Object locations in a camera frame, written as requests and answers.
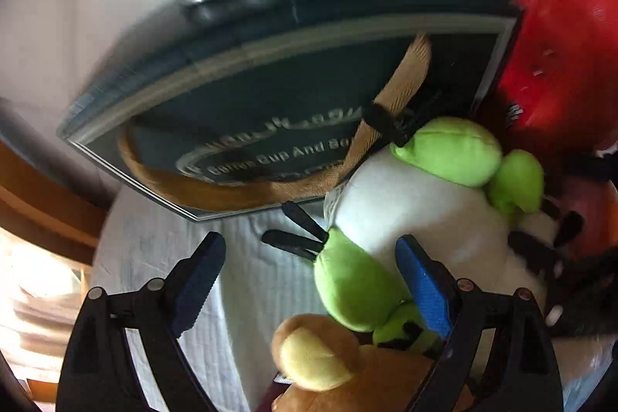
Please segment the brown teddy bear plush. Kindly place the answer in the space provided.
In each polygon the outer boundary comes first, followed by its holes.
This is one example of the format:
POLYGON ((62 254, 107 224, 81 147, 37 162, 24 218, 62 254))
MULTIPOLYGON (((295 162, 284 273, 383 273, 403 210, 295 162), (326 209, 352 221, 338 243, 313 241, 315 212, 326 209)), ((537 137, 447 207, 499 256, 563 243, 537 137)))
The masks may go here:
POLYGON ((290 385, 271 387, 264 411, 403 411, 433 366, 419 353, 362 345, 343 325, 315 314, 284 320, 271 354, 290 385))

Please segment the green white frog plush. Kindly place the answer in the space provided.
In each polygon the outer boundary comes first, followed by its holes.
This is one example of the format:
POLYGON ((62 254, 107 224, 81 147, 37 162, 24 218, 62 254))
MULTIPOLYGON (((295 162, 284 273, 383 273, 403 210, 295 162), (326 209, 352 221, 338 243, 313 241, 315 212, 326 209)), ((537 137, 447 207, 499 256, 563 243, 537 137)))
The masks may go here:
POLYGON ((285 216, 301 233, 272 229, 262 239, 311 261, 319 298, 338 323, 376 346, 426 353, 446 337, 449 319, 424 280, 404 281, 399 238, 412 236, 484 291, 543 295, 543 281, 565 267, 558 248, 584 227, 544 191, 532 154, 504 153, 484 127, 442 117, 362 162, 326 198, 325 223, 287 203, 285 216))

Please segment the red bear-shaped plastic case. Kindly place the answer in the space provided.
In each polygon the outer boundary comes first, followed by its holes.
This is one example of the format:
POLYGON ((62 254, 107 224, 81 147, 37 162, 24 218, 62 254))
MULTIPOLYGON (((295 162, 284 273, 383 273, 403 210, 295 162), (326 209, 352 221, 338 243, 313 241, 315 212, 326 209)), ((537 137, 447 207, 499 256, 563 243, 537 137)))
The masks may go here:
POLYGON ((617 140, 617 0, 515 0, 524 13, 487 123, 536 154, 617 140))

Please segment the dark green gift box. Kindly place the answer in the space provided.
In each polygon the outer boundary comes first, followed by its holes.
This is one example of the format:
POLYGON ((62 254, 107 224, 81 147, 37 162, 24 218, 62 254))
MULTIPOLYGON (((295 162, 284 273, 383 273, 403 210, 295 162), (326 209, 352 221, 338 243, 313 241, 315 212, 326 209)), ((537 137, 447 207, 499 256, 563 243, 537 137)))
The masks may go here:
POLYGON ((512 0, 172 0, 118 39, 59 134, 193 222, 314 200, 369 151, 477 109, 520 16, 512 0))

